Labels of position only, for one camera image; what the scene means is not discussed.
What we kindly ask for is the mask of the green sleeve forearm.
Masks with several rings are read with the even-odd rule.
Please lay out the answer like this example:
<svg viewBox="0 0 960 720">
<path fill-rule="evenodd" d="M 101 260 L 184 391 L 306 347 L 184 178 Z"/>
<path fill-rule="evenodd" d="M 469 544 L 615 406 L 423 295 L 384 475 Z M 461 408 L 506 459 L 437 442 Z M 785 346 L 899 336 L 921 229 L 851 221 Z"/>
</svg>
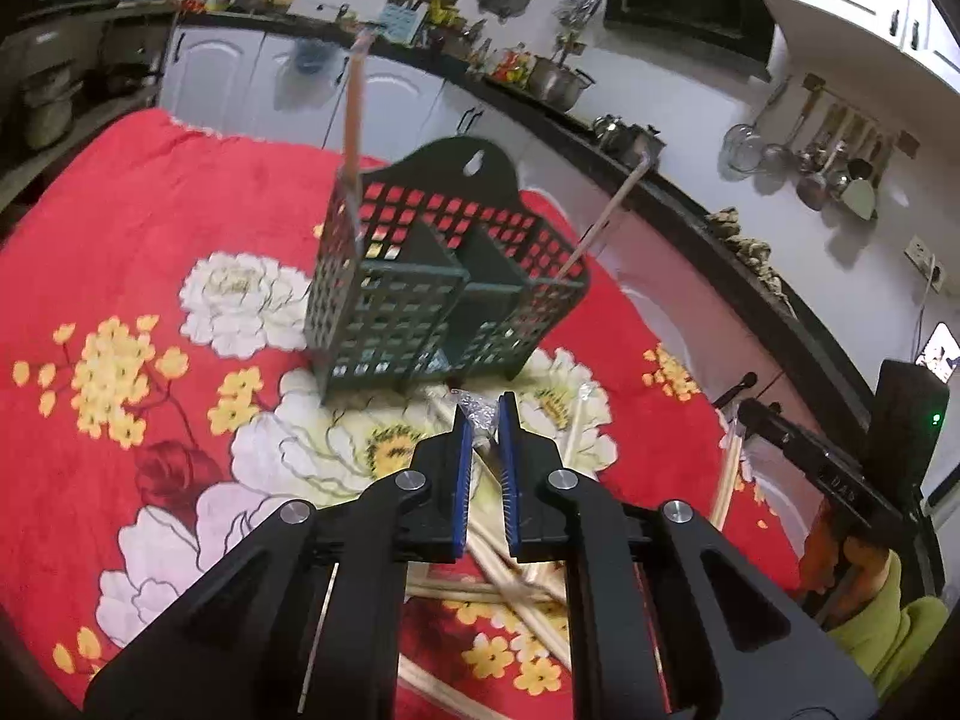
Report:
<svg viewBox="0 0 960 720">
<path fill-rule="evenodd" d="M 937 596 L 901 605 L 901 561 L 890 554 L 884 585 L 862 610 L 828 635 L 871 680 L 885 702 L 919 667 L 949 619 Z"/>
</svg>

